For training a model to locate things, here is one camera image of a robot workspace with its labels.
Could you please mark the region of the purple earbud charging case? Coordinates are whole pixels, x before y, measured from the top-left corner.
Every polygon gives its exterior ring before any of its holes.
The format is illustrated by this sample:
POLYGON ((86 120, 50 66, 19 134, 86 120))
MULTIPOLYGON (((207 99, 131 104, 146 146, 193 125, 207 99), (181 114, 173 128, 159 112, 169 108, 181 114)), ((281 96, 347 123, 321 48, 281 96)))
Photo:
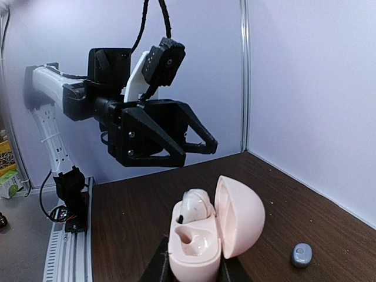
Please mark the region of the purple earbud charging case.
POLYGON ((298 243, 291 253, 291 263, 297 268, 306 268, 313 258, 313 250, 307 243, 298 243))

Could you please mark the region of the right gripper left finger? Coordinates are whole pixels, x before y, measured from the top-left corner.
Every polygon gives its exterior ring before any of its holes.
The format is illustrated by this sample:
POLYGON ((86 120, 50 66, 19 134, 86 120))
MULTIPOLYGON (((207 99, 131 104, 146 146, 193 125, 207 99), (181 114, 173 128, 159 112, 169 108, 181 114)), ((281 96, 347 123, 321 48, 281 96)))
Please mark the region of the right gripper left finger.
POLYGON ((145 282, 173 281, 173 273, 169 264, 169 238, 164 236, 160 241, 151 261, 145 268, 140 280, 145 282))

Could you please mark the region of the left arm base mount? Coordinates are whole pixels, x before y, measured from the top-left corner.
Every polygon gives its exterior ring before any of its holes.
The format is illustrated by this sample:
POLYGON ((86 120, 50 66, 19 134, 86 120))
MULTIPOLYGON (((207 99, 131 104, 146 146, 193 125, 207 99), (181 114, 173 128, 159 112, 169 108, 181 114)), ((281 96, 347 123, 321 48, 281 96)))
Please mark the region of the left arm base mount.
POLYGON ((85 187, 85 177, 76 167, 67 173, 58 173, 53 177, 56 184, 56 194, 64 202, 68 212, 65 220, 65 231, 71 233, 86 232, 88 229, 88 197, 82 190, 85 187))

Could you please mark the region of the white stem earbud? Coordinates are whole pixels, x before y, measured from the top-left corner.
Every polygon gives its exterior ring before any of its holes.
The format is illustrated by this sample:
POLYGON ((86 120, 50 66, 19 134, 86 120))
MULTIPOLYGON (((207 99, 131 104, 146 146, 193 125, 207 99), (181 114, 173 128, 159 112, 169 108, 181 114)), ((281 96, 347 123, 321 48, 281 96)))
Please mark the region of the white stem earbud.
POLYGON ((203 189, 190 189, 184 192, 177 222, 187 224, 207 219, 211 215, 209 195, 203 189))

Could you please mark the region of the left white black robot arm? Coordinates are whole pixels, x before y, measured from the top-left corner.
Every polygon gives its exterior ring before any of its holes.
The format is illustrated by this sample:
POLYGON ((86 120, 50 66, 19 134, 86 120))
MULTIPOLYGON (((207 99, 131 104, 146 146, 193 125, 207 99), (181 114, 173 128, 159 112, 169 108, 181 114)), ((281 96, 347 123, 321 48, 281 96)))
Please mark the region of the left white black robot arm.
POLYGON ((56 108, 72 121, 97 120, 108 153, 125 167, 182 167, 188 153, 217 150, 217 140, 188 104, 155 99, 161 86, 172 84, 184 46, 163 39, 134 68, 131 54, 129 48, 93 48, 86 76, 65 74, 57 63, 26 68, 25 106, 48 148, 57 195, 75 213, 85 206, 85 178, 64 148, 56 108))

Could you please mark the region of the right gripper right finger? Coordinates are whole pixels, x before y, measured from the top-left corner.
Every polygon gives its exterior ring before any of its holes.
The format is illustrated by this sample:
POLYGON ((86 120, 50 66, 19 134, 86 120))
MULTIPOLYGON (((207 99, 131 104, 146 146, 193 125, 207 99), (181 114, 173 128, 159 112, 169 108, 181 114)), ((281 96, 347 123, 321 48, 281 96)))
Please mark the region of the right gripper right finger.
POLYGON ((221 257, 219 282, 252 282, 252 278, 237 257, 225 259, 221 257))

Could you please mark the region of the pink round charging case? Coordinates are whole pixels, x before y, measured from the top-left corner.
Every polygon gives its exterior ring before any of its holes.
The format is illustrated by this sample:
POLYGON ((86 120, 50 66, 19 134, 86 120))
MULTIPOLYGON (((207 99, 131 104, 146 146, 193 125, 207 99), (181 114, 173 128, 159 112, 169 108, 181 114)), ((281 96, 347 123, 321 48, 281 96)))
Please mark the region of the pink round charging case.
POLYGON ((257 193, 242 182, 219 176, 211 215, 179 224, 181 201, 172 209, 168 253, 177 281, 216 281, 221 257, 237 257, 262 234, 266 212, 257 193))

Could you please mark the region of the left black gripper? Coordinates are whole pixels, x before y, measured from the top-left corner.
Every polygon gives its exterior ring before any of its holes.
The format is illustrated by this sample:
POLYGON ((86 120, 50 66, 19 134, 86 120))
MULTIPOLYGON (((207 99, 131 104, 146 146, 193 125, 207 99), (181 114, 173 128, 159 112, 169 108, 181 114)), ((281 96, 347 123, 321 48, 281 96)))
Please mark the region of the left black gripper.
POLYGON ((218 142, 191 107, 175 100, 111 102, 106 108, 108 153, 126 167, 182 167, 186 153, 213 155, 218 142), (187 143, 190 126, 204 141, 187 143))

